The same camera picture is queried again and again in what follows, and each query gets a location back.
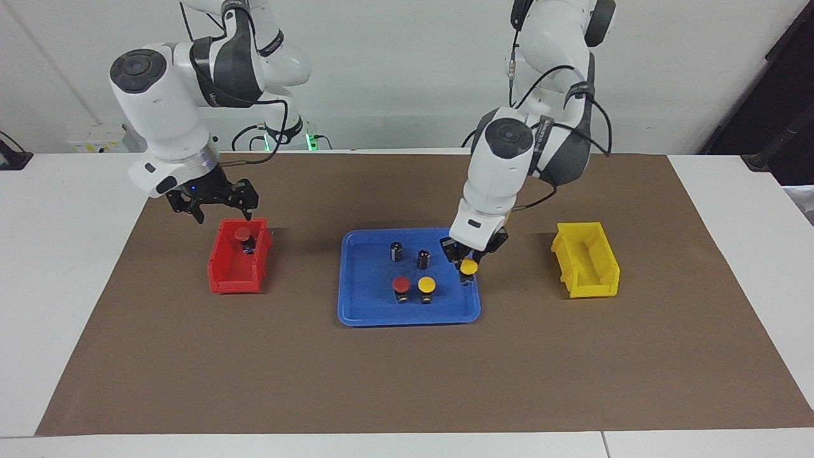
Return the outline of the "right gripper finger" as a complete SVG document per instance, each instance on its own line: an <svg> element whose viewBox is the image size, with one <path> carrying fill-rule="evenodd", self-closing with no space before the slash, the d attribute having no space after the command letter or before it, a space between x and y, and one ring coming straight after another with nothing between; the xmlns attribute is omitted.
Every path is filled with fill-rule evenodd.
<svg viewBox="0 0 814 458"><path fill-rule="evenodd" d="M165 196L169 201L172 211L185 212L186 214L191 215L198 224L202 224L204 222L205 215L200 208L200 199L186 199L186 195L182 191L168 191Z"/></svg>
<svg viewBox="0 0 814 458"><path fill-rule="evenodd" d="M252 215L259 205L259 195L248 179L241 179L231 186L230 205L238 209L246 221L252 221Z"/></svg>

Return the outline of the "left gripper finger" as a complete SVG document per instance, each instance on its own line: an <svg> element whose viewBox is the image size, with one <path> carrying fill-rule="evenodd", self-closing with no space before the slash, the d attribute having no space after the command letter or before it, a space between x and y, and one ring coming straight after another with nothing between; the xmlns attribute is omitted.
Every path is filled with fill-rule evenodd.
<svg viewBox="0 0 814 458"><path fill-rule="evenodd" d="M445 258L454 265L459 265L468 256L468 247L451 237L444 237L440 240L440 247Z"/></svg>
<svg viewBox="0 0 814 458"><path fill-rule="evenodd" d="M496 253L497 250L500 249L500 247L503 246L503 244L506 243L508 238L509 238L509 235L506 232L505 227L501 227L500 230L498 230L494 235L492 235L492 237L490 238L490 240L486 244L485 249L484 250L479 250L479 251L489 250L490 253ZM480 263L481 260L474 260L474 261L476 263Z"/></svg>

